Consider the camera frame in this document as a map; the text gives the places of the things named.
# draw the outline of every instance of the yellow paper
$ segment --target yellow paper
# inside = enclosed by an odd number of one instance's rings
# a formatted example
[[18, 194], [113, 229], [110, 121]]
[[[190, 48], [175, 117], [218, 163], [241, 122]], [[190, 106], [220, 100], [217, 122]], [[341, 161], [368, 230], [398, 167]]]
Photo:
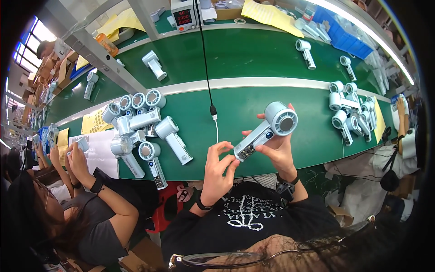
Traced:
[[59, 148], [60, 165], [65, 166], [65, 151], [68, 148], [68, 131], [70, 128], [61, 130], [57, 135], [57, 147]]
[[[131, 27], [145, 32], [144, 27], [139, 22], [132, 8], [124, 10], [119, 15], [113, 15], [100, 29], [97, 29], [97, 31], [98, 33], [104, 33], [110, 41], [114, 42], [119, 39], [119, 29], [122, 27]], [[88, 63], [89, 62], [82, 56], [79, 56], [76, 71]]]
[[65, 128], [61, 130], [57, 135], [57, 146], [68, 146], [68, 131], [70, 128]]
[[89, 134], [94, 132], [100, 132], [113, 128], [112, 124], [107, 124], [103, 121], [102, 114], [106, 106], [101, 109], [91, 112], [90, 114], [85, 114], [82, 121], [82, 134]]
[[58, 146], [59, 148], [59, 161], [61, 166], [65, 166], [65, 154], [68, 148], [68, 145]]
[[385, 121], [384, 121], [384, 116], [382, 115], [381, 108], [379, 107], [378, 100], [376, 99], [376, 96], [375, 96], [375, 112], [378, 121], [376, 122], [376, 128], [374, 129], [374, 132], [376, 136], [376, 143], [379, 144], [379, 141], [382, 139], [382, 134], [385, 131]]
[[302, 32], [294, 26], [294, 18], [281, 12], [275, 6], [262, 5], [253, 0], [245, 0], [242, 16], [282, 29], [296, 37], [303, 38]]

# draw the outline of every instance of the red digital readout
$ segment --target red digital readout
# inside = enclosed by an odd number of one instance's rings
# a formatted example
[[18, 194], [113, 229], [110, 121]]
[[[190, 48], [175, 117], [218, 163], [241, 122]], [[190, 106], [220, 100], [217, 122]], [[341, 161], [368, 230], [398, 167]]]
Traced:
[[192, 19], [190, 16], [190, 9], [178, 11], [178, 12], [174, 13], [174, 17], [176, 19], [177, 25], [179, 25], [179, 26], [192, 22]]

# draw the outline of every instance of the cable connector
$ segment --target cable connector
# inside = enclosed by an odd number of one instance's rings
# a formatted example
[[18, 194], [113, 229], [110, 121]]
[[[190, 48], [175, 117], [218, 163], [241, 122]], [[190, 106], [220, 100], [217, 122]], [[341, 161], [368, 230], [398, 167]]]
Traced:
[[213, 120], [218, 119], [218, 112], [216, 111], [216, 107], [213, 104], [211, 104], [211, 106], [210, 106], [210, 114], [211, 114], [211, 117], [213, 118]]

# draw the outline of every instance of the orange bottle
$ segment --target orange bottle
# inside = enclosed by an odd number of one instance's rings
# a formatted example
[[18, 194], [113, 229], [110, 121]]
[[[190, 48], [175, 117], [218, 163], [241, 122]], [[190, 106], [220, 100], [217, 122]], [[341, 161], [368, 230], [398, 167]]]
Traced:
[[118, 47], [116, 47], [116, 45], [114, 45], [104, 33], [98, 33], [98, 31], [95, 30], [92, 33], [92, 36], [112, 57], [115, 57], [118, 54]]

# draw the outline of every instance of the red stool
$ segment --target red stool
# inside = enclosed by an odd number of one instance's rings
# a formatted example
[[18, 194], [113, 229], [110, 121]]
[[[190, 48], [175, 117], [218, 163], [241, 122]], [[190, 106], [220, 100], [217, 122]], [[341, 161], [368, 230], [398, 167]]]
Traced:
[[159, 200], [161, 201], [161, 205], [155, 210], [153, 216], [151, 217], [154, 223], [154, 230], [147, 229], [147, 232], [150, 233], [159, 233], [167, 228], [170, 221], [166, 220], [164, 216], [164, 208], [166, 205], [166, 201], [169, 197], [175, 195], [175, 201], [177, 205], [177, 213], [179, 213], [183, 209], [183, 202], [178, 202], [177, 200], [177, 186], [182, 185], [181, 181], [168, 181], [167, 187], [163, 190], [159, 190]]

